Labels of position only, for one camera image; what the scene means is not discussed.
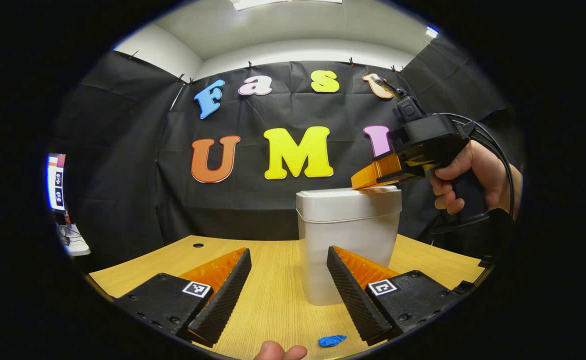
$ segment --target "container lid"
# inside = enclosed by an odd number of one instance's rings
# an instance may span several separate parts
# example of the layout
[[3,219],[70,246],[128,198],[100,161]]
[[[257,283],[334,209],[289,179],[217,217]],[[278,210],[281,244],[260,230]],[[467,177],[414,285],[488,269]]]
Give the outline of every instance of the container lid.
[[295,194],[295,207],[305,221],[346,221],[402,211],[402,190],[394,185],[354,190],[324,189]]

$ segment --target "monitor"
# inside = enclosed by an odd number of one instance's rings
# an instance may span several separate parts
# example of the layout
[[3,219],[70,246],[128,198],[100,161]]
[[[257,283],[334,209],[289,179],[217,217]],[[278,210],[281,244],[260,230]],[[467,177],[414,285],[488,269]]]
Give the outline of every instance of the monitor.
[[48,205],[58,214],[64,214],[64,160],[63,153],[49,153],[46,158],[46,192],[48,194]]

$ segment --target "blue object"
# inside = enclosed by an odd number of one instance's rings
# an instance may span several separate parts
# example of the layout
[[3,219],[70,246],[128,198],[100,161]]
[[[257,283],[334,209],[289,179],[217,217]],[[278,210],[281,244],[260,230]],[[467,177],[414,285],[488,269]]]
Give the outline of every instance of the blue object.
[[317,342],[320,344],[321,347],[334,347],[341,343],[343,340],[346,340],[345,335],[335,335],[335,336],[327,336],[322,337]]
[[199,114],[200,119],[206,118],[220,107],[220,103],[213,101],[213,99],[220,100],[222,98],[222,90],[220,90],[222,85],[224,85],[224,80],[218,79],[195,95],[194,99],[197,100],[200,109],[202,109]]

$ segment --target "white wall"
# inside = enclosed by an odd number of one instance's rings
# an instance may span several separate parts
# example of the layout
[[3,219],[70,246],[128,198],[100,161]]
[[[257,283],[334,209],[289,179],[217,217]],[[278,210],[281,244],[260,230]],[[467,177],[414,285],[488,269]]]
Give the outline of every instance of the white wall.
[[194,79],[223,73],[224,71],[247,68],[249,61],[254,65],[297,62],[302,60],[330,60],[348,62],[353,58],[357,64],[381,68],[402,69],[415,57],[413,54],[395,48],[373,45],[345,39],[294,39],[263,43],[241,48],[226,54],[204,60]]
[[182,79],[186,82],[189,81],[189,78],[196,78],[202,65],[202,59],[195,52],[155,23],[131,34],[117,45],[115,50],[129,55],[138,51],[135,54],[136,58],[149,62],[175,76],[184,74]]

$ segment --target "white plastic container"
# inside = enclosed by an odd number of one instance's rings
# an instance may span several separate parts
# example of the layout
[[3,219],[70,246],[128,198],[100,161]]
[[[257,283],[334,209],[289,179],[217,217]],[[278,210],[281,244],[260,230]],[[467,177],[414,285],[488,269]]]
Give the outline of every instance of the white plastic container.
[[306,299],[324,306],[342,302],[327,268],[330,246],[389,266],[398,235],[402,191],[395,186],[325,189],[295,194]]

